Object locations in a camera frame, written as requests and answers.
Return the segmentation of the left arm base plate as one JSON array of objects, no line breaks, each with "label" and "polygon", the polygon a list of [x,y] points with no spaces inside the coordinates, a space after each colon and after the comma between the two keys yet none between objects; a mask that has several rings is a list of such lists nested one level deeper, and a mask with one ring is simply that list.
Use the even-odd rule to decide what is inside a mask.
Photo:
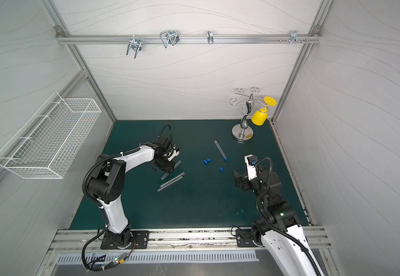
[{"label": "left arm base plate", "polygon": [[102,239],[102,250],[146,249],[149,231],[126,230],[123,233],[107,231]]}]

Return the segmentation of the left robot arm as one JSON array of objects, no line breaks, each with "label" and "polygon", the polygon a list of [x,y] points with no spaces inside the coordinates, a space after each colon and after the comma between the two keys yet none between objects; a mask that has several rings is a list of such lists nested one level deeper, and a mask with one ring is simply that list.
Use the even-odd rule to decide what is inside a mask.
[{"label": "left robot arm", "polygon": [[[173,159],[179,155],[179,148],[173,142],[172,128],[165,124],[153,143],[142,143],[130,151],[115,155],[100,155],[95,164],[86,173],[82,191],[88,200],[101,210],[104,229],[85,243],[81,251],[81,260],[87,271],[104,271],[123,263],[135,249],[137,239],[131,231],[131,225],[125,216],[121,194],[124,189],[125,175],[128,171],[151,162],[155,170],[170,174],[175,169]],[[88,245],[100,237],[104,237],[107,246],[130,249],[108,264],[96,266],[103,258],[87,261]]]}]

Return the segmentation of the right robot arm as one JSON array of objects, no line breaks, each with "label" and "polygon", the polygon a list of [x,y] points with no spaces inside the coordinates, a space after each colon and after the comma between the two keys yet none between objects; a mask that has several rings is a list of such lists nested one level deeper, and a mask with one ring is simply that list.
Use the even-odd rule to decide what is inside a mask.
[{"label": "right robot arm", "polygon": [[237,246],[264,247],[285,276],[322,276],[323,269],[309,246],[302,223],[293,207],[283,198],[282,184],[273,172],[271,158],[244,158],[247,172],[233,171],[235,185],[256,196],[259,219],[249,230],[234,227]]}]

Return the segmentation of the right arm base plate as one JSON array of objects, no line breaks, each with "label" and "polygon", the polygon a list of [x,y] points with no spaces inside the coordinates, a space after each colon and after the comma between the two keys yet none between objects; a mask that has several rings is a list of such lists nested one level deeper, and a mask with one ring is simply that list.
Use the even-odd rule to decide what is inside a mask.
[{"label": "right arm base plate", "polygon": [[236,238],[238,248],[264,247],[261,234],[254,229],[246,230],[237,227],[231,230],[231,234]]}]

